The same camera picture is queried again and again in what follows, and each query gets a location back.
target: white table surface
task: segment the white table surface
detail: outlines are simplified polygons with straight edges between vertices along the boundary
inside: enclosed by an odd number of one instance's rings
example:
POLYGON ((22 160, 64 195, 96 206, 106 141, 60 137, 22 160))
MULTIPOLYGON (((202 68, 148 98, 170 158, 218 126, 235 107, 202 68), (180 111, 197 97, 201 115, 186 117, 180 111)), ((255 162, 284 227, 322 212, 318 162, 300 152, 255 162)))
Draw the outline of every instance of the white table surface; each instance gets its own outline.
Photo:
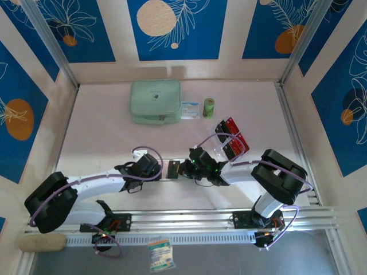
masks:
MULTIPOLYGON (((128 112, 130 82, 81 85, 57 166, 65 176, 107 171, 132 161, 131 149, 147 145, 163 158, 187 158, 189 148, 203 141, 224 117, 232 116, 249 144, 246 160, 259 159, 272 148, 297 162, 272 82, 182 81, 183 101, 215 99, 213 118, 175 124, 134 124, 128 112)), ((203 148, 215 156, 212 142, 203 148)), ((252 207, 263 188, 256 182, 229 187, 200 187, 192 180, 148 182, 136 194, 103 194, 113 210, 175 210, 252 207)), ((307 195, 296 204, 308 206, 307 195)))

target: small bottle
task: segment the small bottle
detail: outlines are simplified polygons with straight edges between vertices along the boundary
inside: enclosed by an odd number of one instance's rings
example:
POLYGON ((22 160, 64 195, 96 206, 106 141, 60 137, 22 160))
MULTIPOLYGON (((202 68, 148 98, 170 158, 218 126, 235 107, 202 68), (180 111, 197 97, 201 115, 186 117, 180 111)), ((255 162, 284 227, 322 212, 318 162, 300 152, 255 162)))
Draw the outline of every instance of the small bottle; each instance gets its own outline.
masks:
POLYGON ((214 99, 205 99, 204 111, 202 112, 202 116, 204 117, 204 119, 211 119, 213 117, 214 103, 214 99))

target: small box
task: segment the small box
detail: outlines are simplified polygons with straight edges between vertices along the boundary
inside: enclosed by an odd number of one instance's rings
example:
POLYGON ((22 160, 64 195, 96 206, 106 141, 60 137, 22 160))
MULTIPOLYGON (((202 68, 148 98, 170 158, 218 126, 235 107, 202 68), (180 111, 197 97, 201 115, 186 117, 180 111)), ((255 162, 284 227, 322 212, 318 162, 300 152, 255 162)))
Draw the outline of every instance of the small box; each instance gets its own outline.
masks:
POLYGON ((131 120, 142 124, 176 123, 181 119, 181 85, 178 80, 138 80, 131 85, 131 120))

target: gray floor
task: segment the gray floor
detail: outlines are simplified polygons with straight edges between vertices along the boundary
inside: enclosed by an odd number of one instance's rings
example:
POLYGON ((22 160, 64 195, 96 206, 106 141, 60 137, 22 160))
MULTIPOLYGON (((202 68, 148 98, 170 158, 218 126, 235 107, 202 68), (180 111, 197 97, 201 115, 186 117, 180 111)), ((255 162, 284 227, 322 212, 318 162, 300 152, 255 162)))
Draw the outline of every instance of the gray floor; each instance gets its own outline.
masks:
MULTIPOLYGON (((254 245, 177 245, 173 253, 177 267, 164 275, 338 274, 324 231, 286 233, 268 252, 254 245)), ((38 253, 30 274, 149 274, 149 257, 145 246, 123 247, 119 260, 96 256, 91 247, 69 247, 38 253)))

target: beige sponge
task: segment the beige sponge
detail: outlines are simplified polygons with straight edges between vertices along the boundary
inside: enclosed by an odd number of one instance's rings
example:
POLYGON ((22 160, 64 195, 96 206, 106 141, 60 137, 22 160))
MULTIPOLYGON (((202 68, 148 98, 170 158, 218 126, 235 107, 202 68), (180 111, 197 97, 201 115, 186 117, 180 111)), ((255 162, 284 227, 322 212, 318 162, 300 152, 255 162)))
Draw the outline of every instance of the beige sponge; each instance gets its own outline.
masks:
POLYGON ((33 234, 24 236, 19 248, 23 252, 55 252, 63 250, 66 242, 64 234, 33 234))

